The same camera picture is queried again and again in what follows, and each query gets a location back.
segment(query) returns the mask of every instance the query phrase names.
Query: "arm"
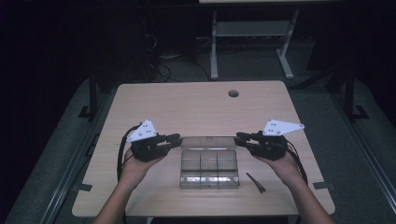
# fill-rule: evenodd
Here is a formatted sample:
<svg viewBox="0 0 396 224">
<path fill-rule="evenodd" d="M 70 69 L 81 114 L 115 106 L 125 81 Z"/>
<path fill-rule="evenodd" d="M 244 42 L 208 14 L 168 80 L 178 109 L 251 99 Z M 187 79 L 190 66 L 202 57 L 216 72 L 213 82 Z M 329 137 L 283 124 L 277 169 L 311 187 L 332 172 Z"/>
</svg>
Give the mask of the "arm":
<svg viewBox="0 0 396 224">
<path fill-rule="evenodd" d="M 260 157 L 255 158 L 267 163 L 282 180 L 283 184 L 289 188 L 304 223 L 335 223 L 321 206 L 311 189 L 305 184 L 293 157 L 289 153 L 286 153 L 285 157 L 277 161 L 270 161 Z"/>
<path fill-rule="evenodd" d="M 128 149 L 125 152 L 124 160 L 131 156 L 132 152 Z M 120 223 L 132 191 L 146 176 L 149 168 L 161 159 L 142 162 L 132 157 L 126 161 L 122 168 L 119 183 L 114 188 L 93 223 Z"/>
</svg>

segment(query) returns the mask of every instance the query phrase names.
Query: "tweezers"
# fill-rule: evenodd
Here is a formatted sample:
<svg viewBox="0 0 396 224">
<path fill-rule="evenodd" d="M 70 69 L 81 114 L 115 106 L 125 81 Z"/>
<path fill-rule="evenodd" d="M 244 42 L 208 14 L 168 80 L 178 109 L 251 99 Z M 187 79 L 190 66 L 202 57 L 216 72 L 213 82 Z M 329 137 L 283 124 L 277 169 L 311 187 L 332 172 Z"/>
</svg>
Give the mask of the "tweezers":
<svg viewBox="0 0 396 224">
<path fill-rule="evenodd" d="M 249 173 L 247 173 L 247 176 L 253 181 L 253 183 L 257 186 L 257 189 L 259 189 L 260 193 L 265 192 L 265 188 L 257 181 L 253 176 L 251 176 Z"/>
</svg>

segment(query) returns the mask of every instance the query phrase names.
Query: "hole in table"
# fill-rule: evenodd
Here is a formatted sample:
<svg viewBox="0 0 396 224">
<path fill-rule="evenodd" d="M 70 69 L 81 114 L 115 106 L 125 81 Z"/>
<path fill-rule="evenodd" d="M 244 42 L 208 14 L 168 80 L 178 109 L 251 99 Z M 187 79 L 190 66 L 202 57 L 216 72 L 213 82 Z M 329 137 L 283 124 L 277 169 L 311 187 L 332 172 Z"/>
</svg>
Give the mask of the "hole in table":
<svg viewBox="0 0 396 224">
<path fill-rule="evenodd" d="M 235 98 L 239 95 L 239 91 L 236 91 L 236 90 L 228 91 L 228 95 Z"/>
</svg>

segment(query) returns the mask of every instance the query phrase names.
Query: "wooden table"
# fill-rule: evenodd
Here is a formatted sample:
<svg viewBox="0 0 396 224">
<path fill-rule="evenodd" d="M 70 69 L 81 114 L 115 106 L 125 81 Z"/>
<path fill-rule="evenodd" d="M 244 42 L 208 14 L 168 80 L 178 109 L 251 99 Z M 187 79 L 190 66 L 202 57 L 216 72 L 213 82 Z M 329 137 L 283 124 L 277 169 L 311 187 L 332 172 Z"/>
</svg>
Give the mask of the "wooden table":
<svg viewBox="0 0 396 224">
<path fill-rule="evenodd" d="M 239 92 L 230 97 L 228 92 Z M 299 123 L 285 85 L 280 81 L 200 82 L 121 85 L 108 113 L 83 184 L 73 207 L 77 217 L 98 214 L 117 184 L 116 163 L 120 140 L 140 121 L 151 119 L 160 134 L 187 136 L 235 136 L 255 133 L 268 119 Z M 313 190 L 327 212 L 334 212 L 327 189 L 313 183 L 323 177 L 303 130 L 285 135 L 298 149 Z M 126 207 L 127 216 L 279 216 L 297 215 L 289 190 L 265 163 L 236 149 L 239 189 L 180 189 L 181 148 L 154 165 L 135 189 Z M 264 185 L 260 194 L 247 177 L 251 173 Z"/>
</svg>

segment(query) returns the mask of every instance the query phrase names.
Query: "wrist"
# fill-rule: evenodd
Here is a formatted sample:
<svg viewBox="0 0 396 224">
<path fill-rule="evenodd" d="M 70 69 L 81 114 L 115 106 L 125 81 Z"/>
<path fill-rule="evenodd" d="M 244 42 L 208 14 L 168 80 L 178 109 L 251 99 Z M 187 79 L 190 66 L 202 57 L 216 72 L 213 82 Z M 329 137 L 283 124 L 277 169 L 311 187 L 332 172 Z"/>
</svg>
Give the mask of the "wrist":
<svg viewBox="0 0 396 224">
<path fill-rule="evenodd" d="M 133 191 L 138 185 L 140 181 L 130 175 L 122 175 L 120 178 L 117 187 L 124 191 Z"/>
<path fill-rule="evenodd" d="M 305 181 L 300 175 L 294 175 L 289 178 L 282 179 L 282 183 L 289 189 L 298 188 L 301 185 L 306 185 Z"/>
<path fill-rule="evenodd" d="M 125 194 L 131 194 L 132 191 L 137 187 L 136 185 L 131 185 L 129 182 L 124 181 L 120 179 L 119 183 L 116 186 L 117 191 L 125 193 Z"/>
</svg>

